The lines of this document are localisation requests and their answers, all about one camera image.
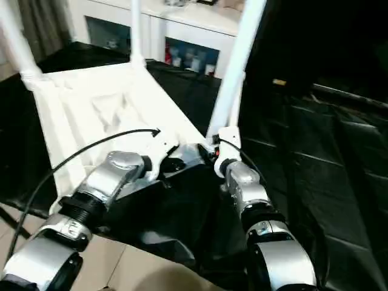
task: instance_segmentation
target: white frame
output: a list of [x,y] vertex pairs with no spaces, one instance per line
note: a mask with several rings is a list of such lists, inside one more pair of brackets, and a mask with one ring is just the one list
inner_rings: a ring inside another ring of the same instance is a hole
[[[70,0],[69,3],[75,5],[74,0]],[[92,5],[92,1],[84,3],[87,4],[82,6],[82,9],[96,8],[89,6]],[[145,37],[141,32],[140,0],[132,0],[130,15],[127,16],[125,13],[120,16],[124,25],[131,24],[130,20],[133,20],[130,62],[49,74],[42,74],[36,65],[30,47],[17,26],[8,1],[0,0],[0,29],[4,35],[5,45],[7,45],[8,52],[18,67],[25,86],[34,94],[52,166],[58,165],[60,161],[83,147],[79,142],[80,139],[81,142],[90,144],[93,139],[96,141],[108,134],[104,123],[98,120],[100,113],[108,113],[109,116],[115,115],[119,118],[121,131],[127,130],[131,126],[138,128],[137,126],[147,125],[161,128],[162,132],[171,133],[172,136],[178,138],[181,145],[176,152],[181,152],[181,158],[184,161],[186,161],[185,157],[190,159],[186,162],[193,161],[193,157],[198,156],[196,144],[203,144],[211,150],[213,147],[212,137],[218,134],[220,129],[226,126],[236,127],[237,125],[244,70],[265,5],[266,0],[247,0],[246,2],[238,36],[233,45],[226,75],[222,81],[210,120],[207,132],[208,141],[206,142],[198,129],[194,127],[145,68],[141,50],[144,43],[144,40],[141,40]],[[101,16],[105,12],[105,10],[98,9],[97,12],[86,14],[94,17],[93,15],[97,15],[97,13]],[[180,34],[182,31],[183,29],[179,29],[175,33],[182,36]],[[112,96],[118,96],[118,102],[115,102],[117,98],[112,99]],[[110,103],[103,103],[102,107],[98,109],[98,113],[93,101],[101,101],[101,98],[107,100],[107,97]],[[134,113],[139,116],[137,120],[133,118]],[[143,137],[143,139],[134,136],[128,136],[128,138],[132,142],[124,142],[121,150],[135,151],[140,154],[142,151],[146,151],[145,155],[149,153],[149,148],[142,145],[144,141],[152,144],[153,139],[150,135]],[[137,146],[137,149],[129,149],[132,145]],[[120,150],[119,144],[111,145],[106,150]],[[90,163],[85,163],[83,158],[78,156],[55,174],[59,196],[52,205],[51,211],[54,210],[63,195],[71,195],[72,190],[84,179],[85,167],[88,165],[96,166],[97,159],[101,155],[89,153],[87,157],[88,161],[91,161]],[[69,177],[61,179],[60,172],[63,175],[64,171]]]

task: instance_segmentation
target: black cloth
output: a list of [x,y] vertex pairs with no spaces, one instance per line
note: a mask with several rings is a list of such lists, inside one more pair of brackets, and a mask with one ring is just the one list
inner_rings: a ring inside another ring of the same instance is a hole
[[[44,72],[127,61],[74,43],[40,64]],[[220,81],[149,62],[147,68],[201,132]],[[286,92],[244,88],[243,149],[306,248],[327,290],[387,290],[388,115]],[[33,96],[19,76],[0,83],[0,202],[23,209],[50,168]],[[102,235],[182,263],[229,290],[246,290],[245,238],[211,167],[197,166],[120,199]],[[47,216],[53,180],[32,212]]]

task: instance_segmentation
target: black cable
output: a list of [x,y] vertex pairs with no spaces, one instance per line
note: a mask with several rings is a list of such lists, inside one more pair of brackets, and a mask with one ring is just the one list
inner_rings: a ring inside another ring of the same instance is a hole
[[251,158],[249,158],[249,156],[242,149],[240,149],[237,145],[232,144],[230,141],[226,141],[225,139],[219,138],[218,140],[223,141],[224,143],[226,143],[226,144],[230,145],[231,147],[235,148],[236,150],[238,150],[240,152],[240,154],[242,154],[242,156],[245,157],[245,159],[249,162],[249,164],[255,169],[255,171],[259,173],[259,175],[263,179],[264,183],[267,184],[267,180],[265,179],[264,175],[259,170],[258,166],[256,166],[255,162],[253,162],[253,160]]
[[43,179],[41,179],[41,181],[39,182],[38,186],[35,188],[34,192],[32,192],[31,194],[31,197],[30,199],[28,200],[27,202],[27,205],[25,206],[25,209],[23,211],[23,214],[20,216],[20,220],[19,220],[19,223],[18,223],[18,226],[16,227],[16,230],[15,230],[15,234],[13,235],[13,238],[12,238],[12,242],[10,244],[10,248],[8,250],[8,255],[7,255],[7,261],[11,258],[11,256],[13,255],[13,252],[15,251],[15,247],[16,247],[16,243],[18,242],[18,237],[19,237],[19,234],[20,234],[20,231],[21,231],[21,228],[23,226],[23,223],[25,221],[25,218],[28,214],[28,211],[30,210],[31,208],[31,205],[35,199],[35,197],[37,196],[39,190],[41,189],[41,187],[44,185],[44,183],[52,176],[54,175],[54,173],[56,171],[58,171],[61,167],[63,167],[65,164],[67,164],[69,161],[71,161],[73,158],[75,158],[76,156],[80,155],[81,153],[83,153],[84,151],[94,147],[94,146],[97,146],[98,144],[102,144],[106,141],[109,141],[111,139],[114,139],[114,138],[118,138],[119,136],[123,136],[123,135],[129,135],[131,133],[137,133],[137,132],[151,132],[154,136],[157,135],[160,131],[159,130],[156,130],[156,129],[135,129],[135,130],[128,130],[126,132],[121,132],[121,133],[117,133],[115,135],[112,135],[112,136],[108,136],[106,138],[103,138],[103,139],[100,139],[99,141],[96,141],[90,145],[87,145],[86,147],[82,148],[81,150],[78,150],[76,153],[72,154],[71,156],[69,156],[67,159],[63,160],[63,162],[61,162],[60,164],[58,164],[54,169],[52,169],[51,171],[48,172],[48,174],[45,175],[45,177],[43,177]]

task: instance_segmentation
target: white metal bar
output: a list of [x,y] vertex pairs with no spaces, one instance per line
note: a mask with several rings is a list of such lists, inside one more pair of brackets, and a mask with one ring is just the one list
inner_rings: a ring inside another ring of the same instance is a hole
[[132,0],[131,2],[131,63],[134,65],[146,65],[146,62],[141,54],[141,12],[140,0]]
[[232,113],[236,92],[241,85],[242,75],[255,40],[256,32],[266,6],[266,0],[248,0],[239,23],[239,29],[232,55],[226,70],[221,88],[219,89],[216,104],[213,109],[207,138],[218,133],[221,127],[227,125]]
[[11,58],[11,62],[17,66],[24,80],[40,76],[41,71],[35,63],[27,40],[20,32],[7,0],[0,0],[0,31],[3,33],[4,45],[7,48],[6,51]]

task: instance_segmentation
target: shelf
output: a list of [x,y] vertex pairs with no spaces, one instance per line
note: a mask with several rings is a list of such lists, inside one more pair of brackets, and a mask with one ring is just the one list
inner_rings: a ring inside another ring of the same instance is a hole
[[[130,9],[131,7],[130,0],[93,0],[93,2],[124,9]],[[141,0],[141,12],[230,36],[237,35],[241,16],[241,12],[235,9],[220,8],[217,5],[188,3],[184,7],[171,7],[164,5],[164,0]]]

